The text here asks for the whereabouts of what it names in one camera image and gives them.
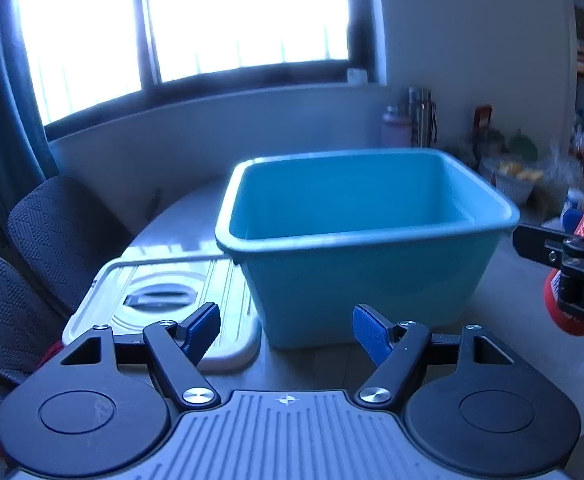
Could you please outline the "white bin lid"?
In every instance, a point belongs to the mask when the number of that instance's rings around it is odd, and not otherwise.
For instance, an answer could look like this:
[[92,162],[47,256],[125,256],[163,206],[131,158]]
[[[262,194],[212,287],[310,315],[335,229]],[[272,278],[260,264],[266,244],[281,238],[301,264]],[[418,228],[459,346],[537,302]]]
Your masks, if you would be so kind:
[[103,324],[116,335],[137,335],[157,321],[181,322],[205,302],[218,304],[220,332],[200,370],[241,370],[257,357],[261,325],[242,271],[220,254],[184,252],[106,263],[66,324],[62,342],[67,346]]

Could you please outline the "green round object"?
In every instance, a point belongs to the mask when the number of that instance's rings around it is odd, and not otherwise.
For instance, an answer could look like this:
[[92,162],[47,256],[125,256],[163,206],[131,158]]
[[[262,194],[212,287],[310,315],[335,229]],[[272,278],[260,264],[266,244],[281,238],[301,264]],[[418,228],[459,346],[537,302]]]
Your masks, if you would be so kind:
[[538,159],[538,148],[529,136],[518,129],[516,133],[508,139],[508,152],[526,162],[535,162]]

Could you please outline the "white tube blue label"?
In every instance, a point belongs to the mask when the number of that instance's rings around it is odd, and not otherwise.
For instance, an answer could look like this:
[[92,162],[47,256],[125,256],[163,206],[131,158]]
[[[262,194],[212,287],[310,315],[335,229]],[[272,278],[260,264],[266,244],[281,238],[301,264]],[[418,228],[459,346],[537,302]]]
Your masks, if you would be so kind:
[[569,188],[561,212],[563,230],[568,234],[574,234],[583,215],[584,192],[579,188]]

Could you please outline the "clear plastic bag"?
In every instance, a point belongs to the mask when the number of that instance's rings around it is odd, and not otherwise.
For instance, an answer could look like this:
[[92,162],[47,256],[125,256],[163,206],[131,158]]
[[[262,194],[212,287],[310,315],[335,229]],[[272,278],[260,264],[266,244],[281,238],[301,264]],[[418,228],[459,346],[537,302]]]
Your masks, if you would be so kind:
[[539,160],[536,168],[543,172],[543,176],[534,184],[532,195],[542,214],[557,216],[570,188],[584,192],[584,170],[580,160],[563,153],[555,141],[550,143],[549,154]]

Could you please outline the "dark fabric chair near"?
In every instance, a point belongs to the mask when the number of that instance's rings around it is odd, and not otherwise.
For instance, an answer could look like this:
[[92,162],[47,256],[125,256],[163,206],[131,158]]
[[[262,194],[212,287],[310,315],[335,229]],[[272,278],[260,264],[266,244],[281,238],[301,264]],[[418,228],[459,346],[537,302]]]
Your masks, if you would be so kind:
[[0,404],[60,341],[66,320],[0,258]]

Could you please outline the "dark fabric chair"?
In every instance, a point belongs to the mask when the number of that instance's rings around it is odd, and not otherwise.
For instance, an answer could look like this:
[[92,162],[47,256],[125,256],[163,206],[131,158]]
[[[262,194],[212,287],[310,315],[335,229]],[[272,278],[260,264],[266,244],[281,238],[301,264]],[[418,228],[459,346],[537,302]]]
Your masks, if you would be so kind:
[[13,246],[68,315],[82,303],[102,266],[119,257],[132,233],[97,195],[77,180],[57,176],[10,211]]
[[66,320],[0,258],[0,404],[60,341]]

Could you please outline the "white bowl with fruit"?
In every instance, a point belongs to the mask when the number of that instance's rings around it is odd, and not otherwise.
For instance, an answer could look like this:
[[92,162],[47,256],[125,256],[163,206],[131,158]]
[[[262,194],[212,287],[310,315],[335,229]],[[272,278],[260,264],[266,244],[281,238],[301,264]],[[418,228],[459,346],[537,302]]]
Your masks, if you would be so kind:
[[544,171],[515,159],[485,158],[482,172],[486,179],[517,206],[524,206],[543,180]]

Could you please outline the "teal plastic storage bin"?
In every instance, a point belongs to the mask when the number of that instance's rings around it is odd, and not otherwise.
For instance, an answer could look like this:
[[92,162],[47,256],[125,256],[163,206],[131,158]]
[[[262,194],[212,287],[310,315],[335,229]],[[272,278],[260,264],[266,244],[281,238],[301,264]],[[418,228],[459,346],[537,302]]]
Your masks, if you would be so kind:
[[215,226],[271,347],[349,344],[353,311],[456,323],[518,208],[433,148],[260,157],[231,174]]

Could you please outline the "dark fabric chair far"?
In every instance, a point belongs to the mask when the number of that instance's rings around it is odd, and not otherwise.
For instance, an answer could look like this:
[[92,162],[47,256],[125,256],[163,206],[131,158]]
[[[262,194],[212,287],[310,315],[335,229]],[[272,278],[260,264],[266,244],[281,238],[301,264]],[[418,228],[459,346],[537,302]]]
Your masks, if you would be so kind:
[[97,195],[77,180],[57,176],[10,211],[13,246],[68,315],[82,303],[102,266],[119,257],[132,233]]

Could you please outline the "dark red topped box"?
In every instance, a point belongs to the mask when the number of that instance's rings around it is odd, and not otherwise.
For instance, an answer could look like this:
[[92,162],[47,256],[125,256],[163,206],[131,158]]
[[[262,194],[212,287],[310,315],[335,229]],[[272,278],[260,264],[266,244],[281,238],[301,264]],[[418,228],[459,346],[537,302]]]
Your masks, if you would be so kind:
[[490,128],[492,106],[490,104],[478,105],[474,110],[472,126],[473,148],[477,148],[482,139],[482,133]]

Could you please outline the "steel thermos flask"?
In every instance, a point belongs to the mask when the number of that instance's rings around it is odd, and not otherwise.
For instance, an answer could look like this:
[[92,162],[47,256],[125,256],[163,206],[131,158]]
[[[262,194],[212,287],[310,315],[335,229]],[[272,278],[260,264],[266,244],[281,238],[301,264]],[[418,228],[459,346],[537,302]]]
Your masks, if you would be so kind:
[[408,88],[408,110],[412,120],[414,148],[431,148],[438,139],[436,103],[429,89]]

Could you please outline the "white charger cube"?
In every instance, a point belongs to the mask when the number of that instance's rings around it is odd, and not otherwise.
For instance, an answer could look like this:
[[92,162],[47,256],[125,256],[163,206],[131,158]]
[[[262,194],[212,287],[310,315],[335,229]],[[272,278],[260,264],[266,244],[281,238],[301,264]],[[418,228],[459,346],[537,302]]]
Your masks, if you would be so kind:
[[363,86],[369,82],[368,72],[364,68],[348,68],[347,82],[353,86]]

